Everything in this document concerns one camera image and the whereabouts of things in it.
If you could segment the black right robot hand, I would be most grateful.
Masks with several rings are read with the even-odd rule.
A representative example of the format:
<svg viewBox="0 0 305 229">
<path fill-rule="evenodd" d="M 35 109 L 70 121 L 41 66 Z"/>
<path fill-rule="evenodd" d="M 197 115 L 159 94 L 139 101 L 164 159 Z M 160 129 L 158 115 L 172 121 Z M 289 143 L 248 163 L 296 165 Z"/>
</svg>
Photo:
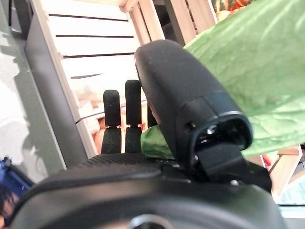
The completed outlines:
<svg viewBox="0 0 305 229">
<path fill-rule="evenodd" d="M 241 151 L 248 118 L 188 51 L 146 44 L 135 65 L 172 163 L 103 155 L 59 172 L 19 200 L 12 229 L 284 229 L 267 170 Z"/>
</svg>

